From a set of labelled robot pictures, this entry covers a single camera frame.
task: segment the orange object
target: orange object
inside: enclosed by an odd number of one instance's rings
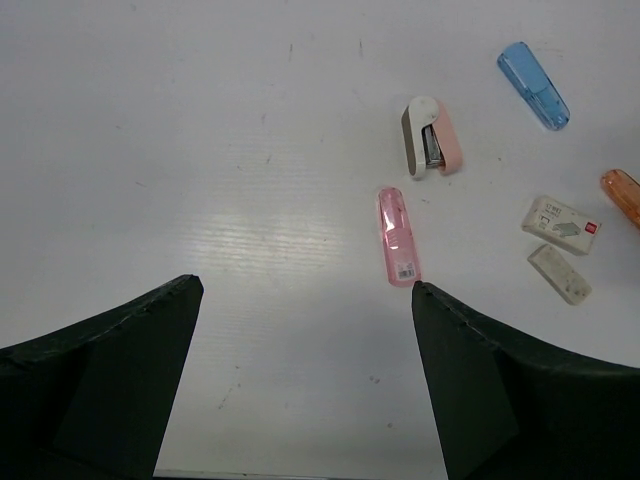
[[[640,228],[640,184],[618,169],[605,173],[600,184],[627,218]]]

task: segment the table surface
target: table surface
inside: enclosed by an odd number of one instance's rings
[[[4,1],[1,346],[195,273],[159,473],[446,478],[376,193],[402,190],[425,280],[640,367],[640,235],[598,184],[640,176],[639,22],[637,0]],[[561,132],[495,65],[519,40],[571,109]],[[415,95],[448,106],[458,174],[409,178]],[[603,222],[565,254],[580,307],[526,261],[540,194]]]

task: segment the small white box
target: small white box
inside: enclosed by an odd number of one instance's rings
[[[529,258],[540,275],[570,305],[578,305],[591,293],[591,287],[551,245],[543,245]]]
[[[601,225],[593,218],[545,195],[533,202],[522,223],[522,230],[574,255],[587,255]]]

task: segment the pink stapler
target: pink stapler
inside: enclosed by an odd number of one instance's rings
[[[415,97],[402,115],[409,173],[424,177],[428,168],[444,175],[462,166],[462,149],[442,102],[432,97]]]
[[[389,283],[410,287],[420,280],[420,265],[400,190],[382,189],[378,194],[378,208]]]

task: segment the barcode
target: barcode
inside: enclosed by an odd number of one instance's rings
[[[398,272],[398,278],[400,279],[415,277],[415,275],[416,275],[416,272],[413,270],[400,270]]]

